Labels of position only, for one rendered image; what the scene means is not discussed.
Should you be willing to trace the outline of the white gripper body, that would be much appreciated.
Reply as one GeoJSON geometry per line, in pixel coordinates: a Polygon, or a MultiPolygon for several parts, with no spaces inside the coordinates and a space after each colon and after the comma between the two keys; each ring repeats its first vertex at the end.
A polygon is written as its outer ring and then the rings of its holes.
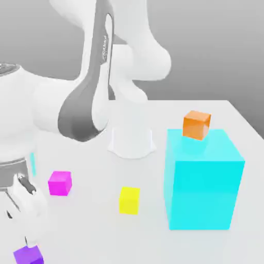
{"type": "Polygon", "coordinates": [[[24,238],[25,235],[39,236],[41,241],[48,229],[48,205],[40,190],[33,194],[12,194],[0,190],[0,205],[24,238]]]}

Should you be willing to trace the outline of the small purple cube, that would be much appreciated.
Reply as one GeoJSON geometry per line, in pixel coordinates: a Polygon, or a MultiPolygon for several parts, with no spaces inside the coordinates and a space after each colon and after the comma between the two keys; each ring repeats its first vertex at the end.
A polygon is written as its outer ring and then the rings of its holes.
{"type": "Polygon", "coordinates": [[[44,264],[43,256],[37,245],[22,247],[13,254],[17,264],[44,264]]]}

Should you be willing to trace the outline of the small magenta cube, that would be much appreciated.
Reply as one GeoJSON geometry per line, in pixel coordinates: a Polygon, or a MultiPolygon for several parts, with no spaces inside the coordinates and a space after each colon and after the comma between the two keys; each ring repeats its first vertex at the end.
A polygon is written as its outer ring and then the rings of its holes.
{"type": "Polygon", "coordinates": [[[72,188],[72,175],[70,171],[54,171],[49,180],[50,195],[67,196],[72,188]]]}

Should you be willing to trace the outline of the small yellow cube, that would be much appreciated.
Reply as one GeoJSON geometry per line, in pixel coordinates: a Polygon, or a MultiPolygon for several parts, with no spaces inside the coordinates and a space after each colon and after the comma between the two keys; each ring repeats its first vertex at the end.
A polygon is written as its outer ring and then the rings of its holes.
{"type": "Polygon", "coordinates": [[[140,188],[122,187],[119,197],[119,213],[137,215],[139,211],[140,188]]]}

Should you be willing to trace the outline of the small orange cube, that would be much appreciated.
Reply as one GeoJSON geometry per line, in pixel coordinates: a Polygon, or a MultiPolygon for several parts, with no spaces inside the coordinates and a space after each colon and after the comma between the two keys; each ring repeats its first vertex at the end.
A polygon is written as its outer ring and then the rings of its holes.
{"type": "Polygon", "coordinates": [[[211,114],[191,110],[184,116],[183,136],[202,141],[209,132],[211,114]]]}

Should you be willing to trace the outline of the large cyan box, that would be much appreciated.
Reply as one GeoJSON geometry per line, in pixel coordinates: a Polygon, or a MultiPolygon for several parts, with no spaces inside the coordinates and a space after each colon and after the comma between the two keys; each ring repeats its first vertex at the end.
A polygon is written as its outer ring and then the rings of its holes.
{"type": "Polygon", "coordinates": [[[245,160],[222,129],[202,141],[168,129],[163,195],[170,230],[228,230],[245,160]]]}

